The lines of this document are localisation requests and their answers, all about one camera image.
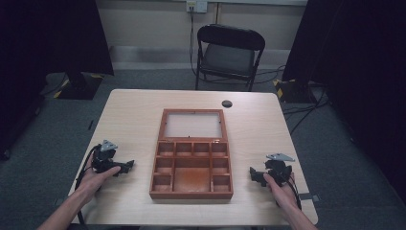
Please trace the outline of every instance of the chair backrest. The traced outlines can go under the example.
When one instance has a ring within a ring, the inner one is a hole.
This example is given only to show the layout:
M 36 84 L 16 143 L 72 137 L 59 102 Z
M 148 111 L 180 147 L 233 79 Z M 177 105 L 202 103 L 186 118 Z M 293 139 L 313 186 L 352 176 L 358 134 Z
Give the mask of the chair backrest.
M 197 32 L 199 46 L 201 41 L 221 46 L 230 46 L 239 49 L 261 51 L 265 47 L 263 37 L 252 30 L 236 27 L 210 24 L 203 26 Z

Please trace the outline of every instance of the forearm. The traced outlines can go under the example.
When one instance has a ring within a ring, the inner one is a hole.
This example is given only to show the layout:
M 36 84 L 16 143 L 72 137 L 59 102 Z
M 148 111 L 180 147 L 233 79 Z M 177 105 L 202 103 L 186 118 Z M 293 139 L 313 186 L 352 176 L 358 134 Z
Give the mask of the forearm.
M 38 227 L 38 230 L 67 229 L 85 203 L 84 192 L 75 191 Z
M 286 210 L 285 218 L 294 230 L 317 230 L 314 224 L 297 207 Z

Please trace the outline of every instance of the orange tray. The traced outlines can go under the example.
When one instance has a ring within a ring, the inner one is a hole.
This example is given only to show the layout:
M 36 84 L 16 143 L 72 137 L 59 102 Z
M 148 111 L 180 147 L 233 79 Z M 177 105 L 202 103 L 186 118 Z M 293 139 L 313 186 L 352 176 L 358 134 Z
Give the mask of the orange tray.
M 230 152 L 221 109 L 164 109 L 159 133 L 149 190 L 152 198 L 233 196 Z

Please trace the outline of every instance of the black folding chair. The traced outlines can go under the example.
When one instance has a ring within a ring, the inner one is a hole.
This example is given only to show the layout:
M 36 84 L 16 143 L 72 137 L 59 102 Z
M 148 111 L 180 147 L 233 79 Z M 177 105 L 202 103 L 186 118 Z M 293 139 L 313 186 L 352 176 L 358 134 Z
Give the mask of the black folding chair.
M 199 73 L 222 78 L 246 81 L 252 90 L 265 48 L 263 37 L 252 30 L 211 24 L 197 32 L 199 45 L 195 89 L 198 89 Z

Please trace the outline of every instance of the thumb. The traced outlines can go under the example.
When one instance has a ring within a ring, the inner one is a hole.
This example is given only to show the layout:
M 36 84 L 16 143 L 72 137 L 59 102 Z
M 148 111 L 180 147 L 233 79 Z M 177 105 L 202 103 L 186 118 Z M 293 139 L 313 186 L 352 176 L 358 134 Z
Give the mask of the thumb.
M 277 184 L 277 182 L 275 182 L 274 177 L 270 176 L 268 173 L 264 173 L 263 178 L 266 180 L 266 182 L 268 182 L 271 189 L 277 188 L 277 187 L 279 188 L 279 185 Z
M 118 173 L 121 169 L 122 168 L 120 166 L 116 166 L 106 172 L 103 172 L 102 174 L 104 175 L 105 178 L 108 178 L 108 177 L 113 176 L 114 174 Z

